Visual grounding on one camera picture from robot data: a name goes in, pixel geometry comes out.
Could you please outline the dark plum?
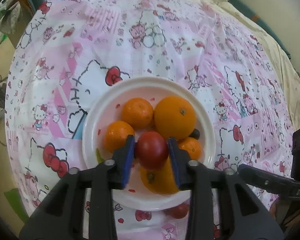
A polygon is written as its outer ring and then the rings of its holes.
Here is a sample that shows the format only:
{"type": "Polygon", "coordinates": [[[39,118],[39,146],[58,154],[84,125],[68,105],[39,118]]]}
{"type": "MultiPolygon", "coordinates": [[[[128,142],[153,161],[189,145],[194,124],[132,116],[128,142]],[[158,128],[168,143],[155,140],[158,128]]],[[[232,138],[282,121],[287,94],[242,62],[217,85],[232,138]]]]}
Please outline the dark plum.
{"type": "Polygon", "coordinates": [[[189,137],[198,140],[200,138],[200,131],[198,129],[194,129],[189,137]]]}

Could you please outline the red tomato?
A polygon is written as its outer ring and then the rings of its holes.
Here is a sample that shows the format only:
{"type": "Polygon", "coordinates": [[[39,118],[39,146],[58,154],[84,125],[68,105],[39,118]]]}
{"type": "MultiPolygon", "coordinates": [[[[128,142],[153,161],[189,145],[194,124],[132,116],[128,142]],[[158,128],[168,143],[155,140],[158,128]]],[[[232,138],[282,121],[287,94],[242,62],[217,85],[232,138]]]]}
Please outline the red tomato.
{"type": "Polygon", "coordinates": [[[174,219],[182,219],[187,216],[189,212],[189,205],[186,203],[181,203],[175,207],[167,210],[167,214],[174,219]]]}
{"type": "Polygon", "coordinates": [[[143,168],[158,170],[168,159],[167,142],[158,132],[142,133],[135,146],[135,156],[143,168]]]}

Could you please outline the small mandarin orange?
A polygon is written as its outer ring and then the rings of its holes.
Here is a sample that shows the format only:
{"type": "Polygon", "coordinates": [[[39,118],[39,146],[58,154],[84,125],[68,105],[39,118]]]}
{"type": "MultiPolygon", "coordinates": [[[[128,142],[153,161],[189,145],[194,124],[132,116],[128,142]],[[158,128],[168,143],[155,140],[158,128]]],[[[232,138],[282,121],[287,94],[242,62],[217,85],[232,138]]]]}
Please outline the small mandarin orange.
{"type": "Polygon", "coordinates": [[[145,129],[153,120],[153,107],[143,98],[128,100],[121,111],[121,120],[128,123],[134,129],[145,129]]]}

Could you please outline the pink white plate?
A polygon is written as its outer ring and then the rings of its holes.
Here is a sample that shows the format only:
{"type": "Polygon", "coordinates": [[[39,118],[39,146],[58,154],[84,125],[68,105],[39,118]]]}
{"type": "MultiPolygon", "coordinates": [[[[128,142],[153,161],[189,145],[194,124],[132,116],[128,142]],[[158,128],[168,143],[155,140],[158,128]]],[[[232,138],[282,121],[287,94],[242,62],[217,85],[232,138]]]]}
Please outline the pink white plate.
{"type": "MultiPolygon", "coordinates": [[[[162,78],[140,76],[120,81],[110,87],[91,105],[83,125],[82,154],[87,168],[99,164],[98,157],[111,158],[111,153],[104,149],[103,140],[107,127],[119,120],[121,108],[132,98],[143,98],[156,106],[167,96],[176,95],[187,100],[196,113],[196,129],[200,131],[199,142],[203,153],[199,162],[213,168],[216,152],[216,140],[213,125],[207,111],[200,101],[186,88],[162,78]]],[[[143,211],[158,211],[177,206],[190,198],[190,191],[175,194],[156,194],[149,191],[141,181],[140,164],[135,161],[130,179],[124,190],[115,190],[113,200],[119,204],[143,211]]]]}

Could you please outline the large orange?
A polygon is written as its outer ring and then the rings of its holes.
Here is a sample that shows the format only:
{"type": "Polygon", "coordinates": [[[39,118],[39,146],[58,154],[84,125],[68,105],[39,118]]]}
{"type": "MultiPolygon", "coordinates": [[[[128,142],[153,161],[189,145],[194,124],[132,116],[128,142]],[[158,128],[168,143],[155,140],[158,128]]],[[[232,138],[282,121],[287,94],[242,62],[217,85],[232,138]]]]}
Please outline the large orange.
{"type": "Polygon", "coordinates": [[[154,124],[165,139],[185,139],[194,130],[196,114],[192,105],[179,96],[163,98],[154,108],[154,124]]]}

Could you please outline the pink cartoon bedsheet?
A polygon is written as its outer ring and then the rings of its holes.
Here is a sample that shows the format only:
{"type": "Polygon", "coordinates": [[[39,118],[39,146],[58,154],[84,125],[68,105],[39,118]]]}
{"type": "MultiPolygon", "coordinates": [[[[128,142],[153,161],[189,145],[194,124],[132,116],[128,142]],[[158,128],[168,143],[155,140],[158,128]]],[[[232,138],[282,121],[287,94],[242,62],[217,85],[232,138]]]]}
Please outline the pink cartoon bedsheet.
{"type": "Polygon", "coordinates": [[[45,0],[9,71],[6,138],[28,215],[71,167],[84,168],[93,101],[120,81],[159,76],[188,89],[215,129],[217,170],[287,177],[293,128],[286,53],[227,0],[45,0]]]}

